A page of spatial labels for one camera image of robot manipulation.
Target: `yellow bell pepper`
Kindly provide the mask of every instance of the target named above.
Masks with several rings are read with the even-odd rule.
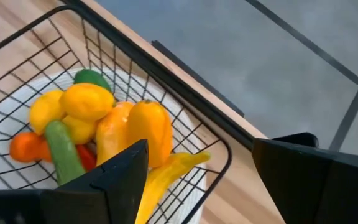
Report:
[[[164,164],[172,150],[172,127],[168,111],[158,102],[137,103],[128,116],[129,145],[146,139],[149,147],[149,167]]]
[[[60,104],[73,118],[97,121],[110,111],[114,104],[114,97],[103,87],[90,83],[78,83],[64,92],[60,98]]]
[[[131,102],[118,102],[99,122],[96,130],[97,166],[130,146],[126,139],[126,126],[133,106]]]
[[[169,156],[163,166],[152,169],[147,174],[135,224],[145,224],[168,187],[179,177],[188,173],[195,165],[206,162],[210,158],[210,153],[205,151],[194,155],[179,152]]]
[[[38,97],[31,105],[29,123],[36,134],[43,134],[49,122],[64,117],[65,111],[59,103],[62,95],[63,91],[52,90]]]
[[[74,144],[86,144],[90,142],[96,132],[95,121],[82,121],[68,115],[63,118],[62,122],[68,128]]]

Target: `green cucumber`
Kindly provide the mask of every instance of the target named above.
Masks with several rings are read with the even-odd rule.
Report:
[[[55,164],[59,186],[85,174],[80,157],[65,124],[51,121],[44,131]]]
[[[74,76],[74,84],[91,83],[107,89],[111,93],[111,88],[101,74],[90,69],[82,69]]]

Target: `black wire basket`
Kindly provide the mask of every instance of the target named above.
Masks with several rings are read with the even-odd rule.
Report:
[[[7,55],[15,50],[20,55]],[[212,159],[196,166],[173,185],[158,203],[149,223],[197,223],[202,204],[227,171],[229,146],[186,102],[188,92],[173,91],[161,65],[87,8],[60,6],[0,42],[0,190],[54,189],[53,164],[23,164],[9,155],[13,136],[31,131],[30,105],[42,93],[67,89],[76,71],[103,74],[117,100],[160,102],[170,114],[172,152],[210,151]]]

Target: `plastic vegetable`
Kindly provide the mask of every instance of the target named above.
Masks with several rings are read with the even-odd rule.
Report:
[[[89,172],[96,167],[96,155],[84,145],[75,146],[81,159],[82,166]]]
[[[99,122],[96,130],[97,166],[130,146],[126,139],[126,128],[133,106],[131,102],[118,102]]]
[[[74,76],[74,84],[77,83],[92,83],[111,92],[111,88],[107,81],[103,78],[102,74],[99,74],[91,69],[82,69],[77,72]]]
[[[40,159],[52,161],[45,139],[35,133],[20,133],[13,137],[9,154],[18,162],[33,162]]]
[[[79,83],[64,92],[60,104],[68,115],[76,119],[97,121],[110,111],[114,104],[114,97],[105,88]]]
[[[157,102],[145,100],[137,103],[128,116],[129,145],[147,139],[149,167],[159,167],[172,150],[172,127],[168,112]]]
[[[69,115],[62,122],[67,126],[74,144],[90,142],[96,132],[95,121],[82,121]]]
[[[195,165],[208,161],[210,157],[208,152],[194,155],[179,152],[172,154],[163,166],[152,169],[147,174],[135,224],[145,224],[168,187]]]
[[[63,185],[85,173],[68,128],[61,121],[51,121],[45,128],[58,184]]]
[[[38,135],[44,133],[44,129],[49,122],[64,117],[64,109],[59,103],[62,95],[63,91],[52,90],[38,97],[31,105],[29,122],[34,132]]]

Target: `yellow lemon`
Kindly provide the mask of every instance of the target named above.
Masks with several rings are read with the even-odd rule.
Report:
[[[100,86],[78,83],[64,92],[60,98],[60,104],[73,118],[97,121],[110,111],[114,104],[114,97]]]
[[[96,132],[95,121],[81,121],[72,116],[66,116],[62,122],[67,126],[74,144],[90,142]]]
[[[64,117],[65,111],[59,103],[62,95],[63,91],[52,90],[38,97],[31,105],[29,123],[38,135],[44,133],[44,129],[49,122]]]

